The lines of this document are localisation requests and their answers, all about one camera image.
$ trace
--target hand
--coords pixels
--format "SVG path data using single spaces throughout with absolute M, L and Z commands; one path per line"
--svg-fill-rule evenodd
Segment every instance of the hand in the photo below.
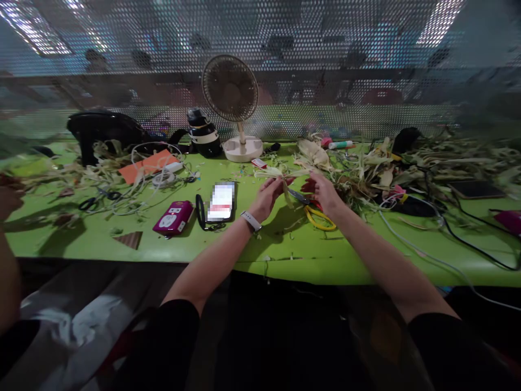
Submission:
M 0 186 L 0 222 L 7 220 L 11 213 L 23 205 L 21 200 L 23 195 L 21 190 Z
M 287 178 L 286 184 L 291 185 L 295 178 Z M 279 176 L 277 179 L 270 178 L 264 182 L 257 193 L 257 198 L 251 204 L 248 209 L 248 213 L 255 217 L 259 223 L 262 224 L 266 220 L 271 211 L 277 198 L 284 192 L 282 184 L 282 178 Z
M 314 193 L 313 198 L 320 202 L 324 213 L 330 219 L 333 219 L 339 210 L 347 207 L 338 196 L 331 181 L 316 171 L 309 173 L 309 178 L 306 178 L 306 183 L 302 185 L 301 191 Z

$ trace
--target white watch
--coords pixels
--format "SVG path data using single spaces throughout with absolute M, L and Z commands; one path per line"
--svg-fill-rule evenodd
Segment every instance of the white watch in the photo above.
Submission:
M 244 211 L 240 215 L 253 227 L 255 232 L 262 228 L 262 225 L 260 225 L 259 222 L 255 220 L 255 217 L 253 217 L 248 212 Z

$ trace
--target smartphone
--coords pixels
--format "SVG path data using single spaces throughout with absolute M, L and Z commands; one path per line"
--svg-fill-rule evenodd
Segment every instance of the smartphone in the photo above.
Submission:
M 502 198 L 506 194 L 487 181 L 461 181 L 447 183 L 463 199 Z
M 212 199 L 206 214 L 206 221 L 215 223 L 233 219 L 236 196 L 236 182 L 216 182 L 212 189 Z

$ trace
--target black and white bottle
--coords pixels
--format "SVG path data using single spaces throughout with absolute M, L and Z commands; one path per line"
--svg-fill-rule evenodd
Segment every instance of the black and white bottle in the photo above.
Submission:
M 199 108 L 188 109 L 188 135 L 194 142 L 197 151 L 204 157 L 216 157 L 223 152 L 221 140 L 213 123 L 208 122 Z

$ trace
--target desk fan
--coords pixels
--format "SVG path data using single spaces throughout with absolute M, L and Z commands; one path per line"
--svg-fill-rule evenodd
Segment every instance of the desk fan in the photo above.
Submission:
M 262 141 L 246 136 L 243 129 L 243 121 L 251 117 L 259 98 L 257 81 L 248 66 L 227 54 L 212 58 L 202 72 L 202 90 L 219 117 L 237 123 L 239 137 L 223 144 L 226 158 L 244 163 L 262 155 Z

